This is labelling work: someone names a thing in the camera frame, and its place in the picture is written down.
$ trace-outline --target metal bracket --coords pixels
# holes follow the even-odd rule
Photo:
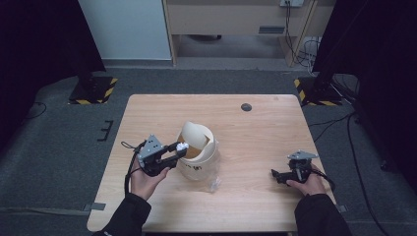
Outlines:
[[[301,149],[287,156],[290,159],[311,159],[319,157],[317,154],[305,152]]]

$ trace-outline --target person's right hand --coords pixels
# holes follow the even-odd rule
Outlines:
[[[312,164],[312,168],[319,170],[319,168]],[[306,183],[302,184],[294,180],[287,180],[286,184],[298,189],[301,193],[306,195],[316,195],[316,194],[325,194],[326,189],[323,185],[322,177],[316,173],[311,173]]]
[[[140,165],[136,158],[133,163],[133,169],[138,168],[140,168]],[[142,169],[133,172],[131,176],[131,193],[147,201],[155,191],[159,182],[165,179],[168,171],[169,167],[166,167],[154,177],[148,176]]]

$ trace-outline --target white cabinet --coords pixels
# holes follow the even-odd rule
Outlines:
[[[101,58],[168,60],[169,41],[158,0],[79,0]]]

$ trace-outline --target person's left hand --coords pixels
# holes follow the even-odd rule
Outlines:
[[[132,170],[136,170],[138,168],[140,168],[140,165],[138,160],[135,158]],[[168,171],[169,167],[166,167],[159,173],[159,175],[154,177],[148,176],[144,171],[142,171],[142,169],[133,172],[131,176],[131,193],[147,201],[153,194],[159,182],[165,179]]]

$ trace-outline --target electrical cable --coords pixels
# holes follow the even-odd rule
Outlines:
[[[311,51],[311,47],[312,47],[312,42],[313,42],[314,40],[309,40],[309,51]],[[308,70],[308,72],[309,72],[309,74],[311,75],[311,76],[313,76],[313,77],[315,77],[316,75],[315,74],[313,74],[313,65],[314,65],[314,63],[315,63],[315,61],[313,61],[313,57],[312,57],[312,54],[310,53],[309,55],[308,55],[308,68],[307,68],[307,70]]]
[[[291,1],[285,1],[285,5],[286,5],[285,42],[287,43],[289,49],[291,50],[292,61],[295,62],[295,63],[298,63],[298,64],[300,64],[304,67],[307,67],[306,65],[302,64],[303,61],[300,62],[300,60],[298,60],[298,56],[296,56],[296,53],[295,53],[293,45],[292,45],[291,36],[289,34],[289,19],[291,17]]]
[[[372,210],[372,208],[371,208],[371,205],[370,205],[370,203],[369,203],[369,199],[368,199],[368,195],[367,195],[366,190],[365,190],[365,185],[364,185],[364,182],[363,182],[363,180],[362,180],[362,175],[361,175],[361,172],[360,172],[360,170],[359,170],[359,165],[358,165],[358,160],[357,160],[357,157],[356,157],[355,147],[354,147],[354,145],[353,145],[353,142],[352,142],[352,137],[351,137],[351,134],[350,134],[350,119],[352,118],[352,116],[353,116],[355,113],[356,113],[356,112],[351,113],[351,114],[349,115],[349,118],[347,119],[347,136],[348,136],[348,138],[349,138],[350,148],[352,149],[353,160],[354,160],[354,162],[355,162],[356,172],[357,172],[358,177],[359,177],[359,183],[360,183],[360,185],[361,185],[362,193],[363,193],[363,195],[364,195],[364,199],[365,199],[366,206],[367,206],[367,208],[368,208],[368,212],[370,213],[370,215],[372,216],[372,218],[374,219],[375,223],[376,223],[376,224],[377,224],[377,226],[380,228],[380,230],[381,230],[381,231],[382,231],[382,232],[383,232],[386,236],[389,236],[389,234],[388,234],[388,233],[384,230],[384,228],[383,228],[383,227],[381,226],[381,224],[378,222],[377,217],[375,216],[374,211],[373,211],[373,210]]]
[[[319,44],[321,43],[319,36],[316,37],[316,41],[318,42],[318,43],[316,43],[316,53],[317,53],[317,52],[319,52]]]
[[[350,113],[350,114],[348,114],[348,115],[345,115],[345,116],[343,116],[342,118],[339,118],[339,119],[336,119],[336,120],[330,120],[330,121],[325,121],[325,122],[323,122],[323,123],[316,123],[316,124],[312,124],[312,125],[309,125],[308,127],[312,127],[312,126],[318,126],[318,125],[326,125],[326,124],[329,124],[328,126],[326,126],[325,127],[325,129],[324,130],[322,130],[322,132],[314,139],[314,143],[325,133],[325,131],[328,129],[328,128],[330,128],[332,125],[334,125],[335,123],[337,123],[337,122],[339,122],[339,121],[342,121],[342,120],[344,120],[344,119],[346,119],[346,118],[348,118],[350,115],[351,115],[352,113]]]
[[[325,173],[323,173],[320,170],[317,169],[311,169],[311,171],[319,176],[322,176],[324,179],[326,179],[328,181],[328,183],[330,184],[330,188],[331,190],[334,192],[334,190],[336,189],[336,185],[334,184],[334,182],[327,177],[327,175]]]
[[[303,53],[304,54],[304,56],[302,57],[302,56],[298,56],[298,58],[300,58],[300,59],[302,59],[301,60],[301,62],[303,62],[304,60],[307,60],[307,57],[308,56],[311,56],[311,57],[316,57],[316,55],[315,54],[312,54],[312,53],[308,53],[307,51],[307,43],[311,43],[311,42],[316,42],[316,45],[318,46],[318,44],[320,44],[320,42],[319,41],[317,41],[317,40],[313,40],[313,39],[310,39],[310,40],[307,40],[307,41],[305,41],[304,42],[304,44],[303,44],[303,49],[304,50],[300,50],[299,52],[301,52],[301,53]]]
[[[345,97],[345,100],[352,104],[356,101],[357,97],[357,89],[359,88],[359,80],[356,81],[355,90],[349,88],[349,86],[346,84],[346,81],[343,79],[343,84],[336,79],[336,76],[333,76],[332,81],[330,85],[339,93],[342,94]]]
[[[356,86],[355,86],[355,94],[359,93],[359,87],[360,87],[360,83],[359,80],[356,81]]]
[[[132,155],[132,159],[131,159],[131,162],[129,164],[128,172],[125,175],[125,184],[124,184],[125,195],[129,194],[129,181],[130,181],[130,178],[132,176],[132,173],[141,169],[141,168],[137,168],[137,169],[135,169],[135,170],[132,171],[132,167],[133,167],[133,163],[135,161],[136,155],[141,150],[141,148],[143,148],[145,146],[146,143],[147,143],[147,141],[143,141],[137,147],[133,147],[133,146],[127,144],[126,142],[122,142],[121,143],[122,146],[125,147],[125,148],[133,148],[134,149],[134,153]]]
[[[46,111],[46,104],[45,104],[45,103],[40,102],[40,101],[36,101],[36,102],[34,102],[33,104],[43,105],[43,110],[42,110],[39,114],[37,114],[37,115],[31,116],[31,117],[26,117],[26,118],[25,118],[26,120],[30,120],[30,119],[33,119],[33,118],[39,117],[39,116],[41,116],[43,113],[45,113],[45,111]]]

